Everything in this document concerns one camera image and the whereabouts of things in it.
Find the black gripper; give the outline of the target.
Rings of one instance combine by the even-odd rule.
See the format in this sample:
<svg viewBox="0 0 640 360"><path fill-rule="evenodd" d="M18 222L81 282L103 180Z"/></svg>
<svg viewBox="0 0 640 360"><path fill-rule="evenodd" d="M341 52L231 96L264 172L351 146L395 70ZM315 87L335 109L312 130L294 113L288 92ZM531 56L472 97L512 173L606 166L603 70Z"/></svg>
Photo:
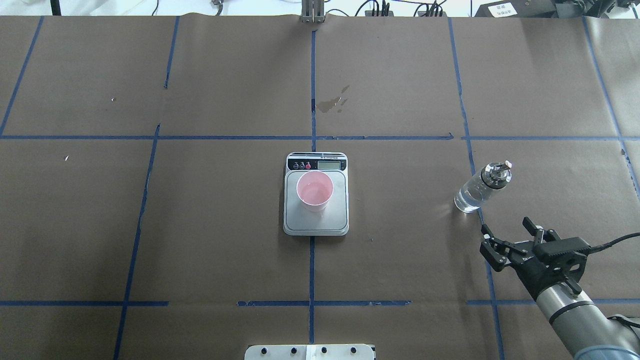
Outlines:
<svg viewBox="0 0 640 360"><path fill-rule="evenodd" d="M585 273L588 250L573 251L551 262L542 262L534 255L533 246L558 242L560 235L553 228L545 229L535 224L527 216L523 218L522 226L533 240L519 246L495 237L489 226L482 224L479 251L489 266L495 272L512 267L534 301L546 289L561 283L567 284L575 296L581 294L583 288L579 281Z"/></svg>

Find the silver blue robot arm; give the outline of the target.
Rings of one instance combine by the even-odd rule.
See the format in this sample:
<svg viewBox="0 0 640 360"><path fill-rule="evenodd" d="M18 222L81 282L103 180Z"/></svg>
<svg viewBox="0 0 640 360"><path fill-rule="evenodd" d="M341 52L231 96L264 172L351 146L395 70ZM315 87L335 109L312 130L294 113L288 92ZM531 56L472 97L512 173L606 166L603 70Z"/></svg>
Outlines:
<svg viewBox="0 0 640 360"><path fill-rule="evenodd" d="M588 257L639 236L622 235L608 243L590 245L581 237L562 238L525 217L532 239L502 240L482 224L479 251L495 272L514 269L531 299L574 360L637 360L639 319L606 316L579 284Z"/></svg>

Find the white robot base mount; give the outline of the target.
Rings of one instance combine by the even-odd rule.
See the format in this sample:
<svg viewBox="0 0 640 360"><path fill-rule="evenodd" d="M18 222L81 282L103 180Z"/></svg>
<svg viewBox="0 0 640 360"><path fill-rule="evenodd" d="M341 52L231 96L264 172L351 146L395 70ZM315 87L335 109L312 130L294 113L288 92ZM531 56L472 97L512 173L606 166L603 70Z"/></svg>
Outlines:
<svg viewBox="0 0 640 360"><path fill-rule="evenodd" d="M374 345L364 343L262 344L249 346L245 360L376 360Z"/></svg>

